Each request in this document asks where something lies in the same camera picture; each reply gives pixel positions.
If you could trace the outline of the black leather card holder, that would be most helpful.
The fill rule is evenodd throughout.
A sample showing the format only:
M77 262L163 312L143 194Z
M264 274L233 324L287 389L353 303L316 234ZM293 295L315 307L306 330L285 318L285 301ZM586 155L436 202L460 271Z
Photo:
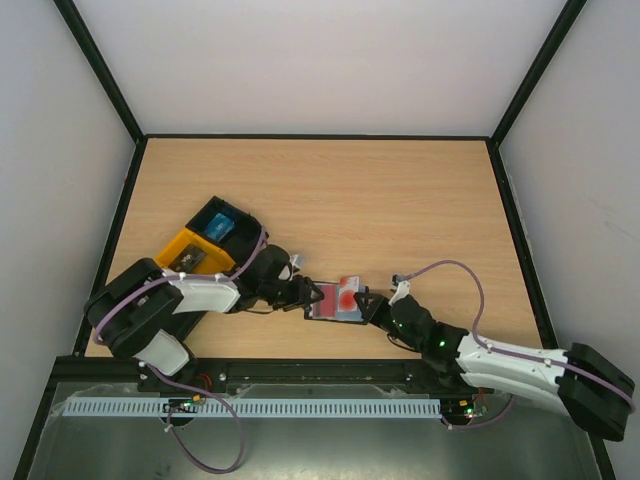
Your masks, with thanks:
M314 302L304 313L305 320L351 325L367 323L358 307L355 294L368 293L369 287L361 284L357 276L344 277L337 283L318 282L316 286L324 298Z

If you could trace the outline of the red white card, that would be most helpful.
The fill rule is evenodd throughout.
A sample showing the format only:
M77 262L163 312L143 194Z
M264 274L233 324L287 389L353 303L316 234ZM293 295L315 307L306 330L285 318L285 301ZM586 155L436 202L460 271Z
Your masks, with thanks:
M337 290L336 318L342 322L362 321L354 295L360 292L360 277L342 277Z
M310 317L320 320L334 320L337 314L338 285L333 283L323 283L319 286L325 298L313 305Z

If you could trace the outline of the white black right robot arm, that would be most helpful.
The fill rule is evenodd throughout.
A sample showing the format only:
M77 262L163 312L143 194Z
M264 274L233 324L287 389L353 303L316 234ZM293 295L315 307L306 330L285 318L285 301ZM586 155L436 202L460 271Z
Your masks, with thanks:
M455 392L464 385L498 390L570 417L589 434L620 442L633 404L634 381L594 348L534 349L498 342L439 322L413 296L357 293L363 319L416 351Z

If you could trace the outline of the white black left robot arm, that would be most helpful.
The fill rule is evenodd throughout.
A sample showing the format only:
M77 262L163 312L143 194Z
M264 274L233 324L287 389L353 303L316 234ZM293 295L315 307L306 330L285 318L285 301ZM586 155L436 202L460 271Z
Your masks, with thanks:
M324 299L311 278L299 273L297 257L268 245L230 272L191 273L163 268L143 258L94 294L84 306L94 342L118 359L134 358L165 377L180 378L195 362L185 344L191 313L235 314L258 302L273 310L306 312Z

